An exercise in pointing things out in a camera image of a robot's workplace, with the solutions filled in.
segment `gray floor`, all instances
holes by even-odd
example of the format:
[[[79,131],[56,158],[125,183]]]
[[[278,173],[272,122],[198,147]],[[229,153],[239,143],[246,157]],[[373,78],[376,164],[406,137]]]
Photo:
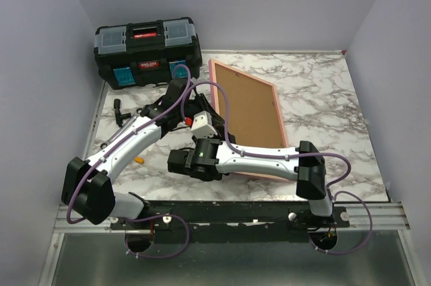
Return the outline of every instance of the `gray floor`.
[[[344,232],[337,249],[352,247],[360,232]],[[154,246],[169,253],[174,245]],[[54,285],[413,285],[398,233],[375,232],[365,249],[327,256],[310,244],[191,244],[165,260],[125,254],[123,236],[68,235]]]

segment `toolbox lid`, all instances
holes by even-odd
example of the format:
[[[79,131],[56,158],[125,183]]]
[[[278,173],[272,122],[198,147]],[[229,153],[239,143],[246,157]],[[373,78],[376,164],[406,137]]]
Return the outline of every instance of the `toolbox lid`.
[[[195,25],[188,19],[163,22],[164,46],[191,44],[192,36],[196,36]]]
[[[126,51],[126,26],[102,28],[94,39],[99,55]]]

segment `red button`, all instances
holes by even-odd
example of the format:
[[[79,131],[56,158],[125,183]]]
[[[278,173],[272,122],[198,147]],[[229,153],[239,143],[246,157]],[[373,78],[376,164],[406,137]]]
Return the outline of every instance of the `red button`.
[[[192,124],[193,124],[193,120],[191,120],[190,118],[186,118],[186,125],[191,127]]]

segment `red label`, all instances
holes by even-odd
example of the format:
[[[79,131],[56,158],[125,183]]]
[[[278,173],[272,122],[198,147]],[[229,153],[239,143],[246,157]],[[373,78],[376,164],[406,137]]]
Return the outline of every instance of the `red label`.
[[[140,38],[146,38],[146,37],[156,37],[157,32],[149,32],[148,34],[136,34],[133,36],[133,39],[140,39]]]
[[[140,69],[151,69],[152,67],[158,67],[159,65],[160,65],[159,61],[152,61],[152,62],[139,63],[137,66]]]

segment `cork board frame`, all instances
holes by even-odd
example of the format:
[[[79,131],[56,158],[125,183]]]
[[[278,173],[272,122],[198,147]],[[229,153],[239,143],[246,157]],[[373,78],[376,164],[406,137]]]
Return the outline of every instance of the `cork board frame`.
[[[251,147],[289,147],[275,85],[214,59],[208,64],[209,79],[220,84],[228,96],[228,130],[236,137],[236,143]],[[223,95],[214,86],[211,86],[211,104],[220,116],[226,117]],[[281,180],[270,175],[241,174]]]

